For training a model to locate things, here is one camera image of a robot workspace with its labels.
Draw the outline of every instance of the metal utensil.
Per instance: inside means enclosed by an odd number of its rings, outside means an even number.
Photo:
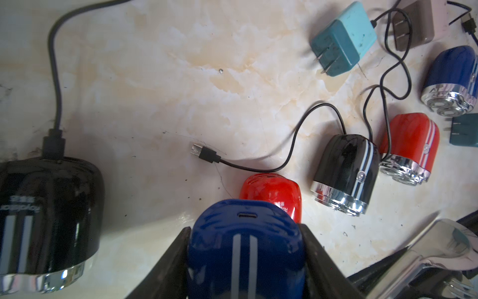
[[[380,278],[367,299],[391,299],[424,268],[462,271],[478,267],[478,237],[449,219],[435,221]]]
[[[460,272],[451,274],[432,293],[445,298],[478,299],[473,284]]]

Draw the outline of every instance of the cable cord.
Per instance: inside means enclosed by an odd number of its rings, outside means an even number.
[[[247,170],[247,171],[252,171],[252,172],[260,172],[260,173],[271,173],[271,172],[276,172],[276,171],[279,171],[281,170],[282,168],[284,168],[287,163],[289,163],[289,160],[291,159],[292,157],[292,151],[294,150],[294,145],[295,145],[295,139],[297,138],[297,133],[299,133],[299,129],[302,125],[302,123],[304,123],[305,119],[307,118],[307,116],[309,116],[309,114],[311,114],[315,109],[317,108],[320,108],[320,107],[323,107],[323,106],[329,106],[331,107],[335,113],[337,113],[337,116],[338,116],[338,119],[340,121],[340,125],[342,126],[342,131],[344,132],[344,134],[347,134],[347,131],[345,130],[345,124],[344,124],[344,121],[342,119],[342,116],[340,115],[340,112],[337,110],[337,108],[332,105],[332,104],[329,104],[329,103],[321,103],[321,104],[318,104],[318,105],[315,105],[314,107],[312,107],[311,109],[309,109],[303,116],[302,118],[300,119],[299,123],[297,124],[297,126],[295,127],[295,132],[294,132],[294,136],[292,138],[292,144],[291,144],[291,149],[289,150],[289,155],[287,156],[287,159],[285,160],[285,162],[280,165],[279,167],[277,168],[274,168],[274,169],[256,169],[256,168],[250,168],[250,167],[245,167],[245,166],[240,166],[240,165],[236,165],[236,164],[233,164],[231,162],[228,162],[228,161],[225,161],[223,159],[220,159],[219,162],[223,163],[223,164],[226,164],[228,166],[231,166],[231,167],[234,167],[234,168],[237,168],[237,169],[242,169],[242,170]]]
[[[467,10],[466,12],[462,13],[459,17],[457,17],[456,19],[454,19],[453,21],[451,21],[448,25],[451,25],[453,23],[455,23],[456,21],[458,21],[459,19],[461,19],[461,17],[465,16],[467,13],[469,13],[471,11],[471,7],[465,5],[465,4],[461,4],[461,3],[458,3],[458,2],[453,2],[453,1],[447,1],[446,2],[447,4],[450,4],[450,5],[455,5],[455,6],[458,6],[458,7],[461,7],[465,10]]]
[[[112,0],[112,1],[106,1],[102,3],[96,3],[96,4],[80,7],[78,9],[75,9],[63,15],[61,18],[59,18],[55,22],[55,24],[53,24],[52,28],[50,29],[50,33],[48,34],[48,55],[50,57],[50,67],[52,69],[53,85],[55,88],[55,97],[56,97],[56,114],[55,114],[55,121],[54,121],[54,129],[57,129],[57,130],[60,129],[61,114],[62,114],[62,95],[61,95],[61,88],[60,88],[60,80],[58,78],[58,68],[56,65],[56,55],[55,55],[55,48],[54,48],[56,33],[66,21],[68,21],[69,19],[73,18],[76,15],[79,15],[88,11],[97,10],[100,8],[123,4],[129,1],[131,0]]]
[[[478,39],[477,39],[477,36],[475,34],[470,34],[471,37],[473,37],[473,40],[475,41],[475,43],[477,44],[477,47],[478,47]]]
[[[408,28],[409,28],[408,43],[407,43],[405,53],[403,54],[402,57],[400,57],[396,53],[394,53],[390,49],[389,44],[388,44],[389,29],[390,29],[390,24],[391,24],[391,13],[394,12],[394,11],[396,11],[398,13],[401,13],[404,16],[404,18],[405,18],[405,20],[408,24]],[[385,92],[388,92],[393,98],[395,98],[397,100],[404,100],[405,98],[407,98],[410,95],[410,92],[412,91],[412,78],[410,77],[410,72],[408,71],[407,65],[404,63],[404,60],[407,57],[408,52],[410,51],[410,47],[412,45],[412,34],[413,34],[412,21],[410,20],[410,17],[407,15],[407,13],[404,10],[394,7],[392,9],[389,9],[389,10],[385,11],[384,13],[382,13],[380,16],[378,16],[376,19],[374,19],[373,22],[375,22],[375,24],[376,24],[377,21],[379,19],[381,19],[382,17],[384,17],[385,15],[388,15],[387,28],[385,30],[385,49],[387,49],[387,52],[390,55],[392,55],[393,57],[395,57],[398,60],[398,62],[395,65],[393,65],[392,67],[390,67],[389,69],[387,69],[385,71],[385,73],[383,73],[382,77],[380,78],[380,84],[371,86],[370,93],[367,96],[367,99],[365,100],[365,103],[364,103],[364,106],[363,106],[363,119],[365,121],[365,125],[367,126],[367,130],[369,131],[369,139],[370,139],[371,142],[373,142],[372,127],[370,126],[370,123],[367,120],[367,105],[368,105],[368,103],[370,101],[370,98],[372,97],[372,94],[375,91],[375,89],[380,88],[380,94],[381,94],[382,103],[383,103],[383,114],[385,115],[385,125],[386,125],[386,129],[387,129],[387,138],[388,138],[387,154],[382,158],[382,161],[388,159],[389,156],[390,156],[390,152],[391,152],[390,121],[389,121],[389,116],[388,116],[387,97],[385,95]],[[401,65],[403,67],[403,70],[405,72],[405,75],[407,76],[407,82],[408,82],[407,92],[401,97],[397,96],[393,91],[391,91],[390,89],[388,89],[387,87],[385,87],[383,85],[383,82],[384,82],[385,77],[387,76],[387,74],[390,73],[394,68],[396,68],[399,65]]]

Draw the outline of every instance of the shaver head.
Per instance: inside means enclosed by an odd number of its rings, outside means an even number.
[[[478,59],[470,46],[443,51],[433,62],[422,91],[422,102],[446,117],[473,110],[477,102]]]
[[[380,163],[380,171],[410,186],[427,182],[440,143],[438,126],[424,113],[399,114],[390,122],[390,135],[390,156]],[[387,151],[385,133],[380,153]]]
[[[74,283],[98,250],[104,185],[69,157],[0,166],[0,294],[49,293]]]
[[[335,135],[320,160],[315,200],[351,216],[365,214],[379,172],[377,147],[361,135]]]

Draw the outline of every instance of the marble countertop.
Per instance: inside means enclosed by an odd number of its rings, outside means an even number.
[[[54,117],[48,31],[62,14],[92,2],[2,2],[1,160],[39,155]],[[472,6],[476,17],[476,2],[461,2]],[[292,129],[317,101],[337,106],[348,133],[367,135],[362,92],[396,62],[383,49],[384,23],[359,66],[334,78],[321,75],[309,46],[350,3],[133,0],[65,24],[56,49],[66,155],[100,168],[106,203],[93,269],[49,297],[123,298],[183,227],[192,226],[211,204],[239,195],[252,173],[199,160],[189,153],[192,143],[207,144],[246,166],[278,166],[287,157]],[[363,1],[371,18],[391,3]],[[460,12],[449,8],[450,15]],[[390,41],[394,49],[393,37]],[[332,211],[309,191],[326,143],[340,133],[333,111],[313,112],[300,129],[291,161],[279,173],[299,184],[303,222],[345,276],[402,248],[437,213],[457,220],[478,209],[478,149],[449,144],[451,122],[419,101],[433,59],[463,44],[477,50],[457,22],[445,38],[410,51],[412,93],[403,101],[389,99],[389,113],[426,113],[440,129],[438,154],[430,180],[421,186],[380,174],[366,215]],[[403,94],[403,70],[392,71],[385,84]],[[383,128],[378,92],[368,115],[377,136]]]

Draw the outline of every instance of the light blue power adapter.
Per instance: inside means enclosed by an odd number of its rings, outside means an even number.
[[[312,51],[324,68],[338,76],[350,71],[377,40],[362,3],[350,4],[311,42]]]

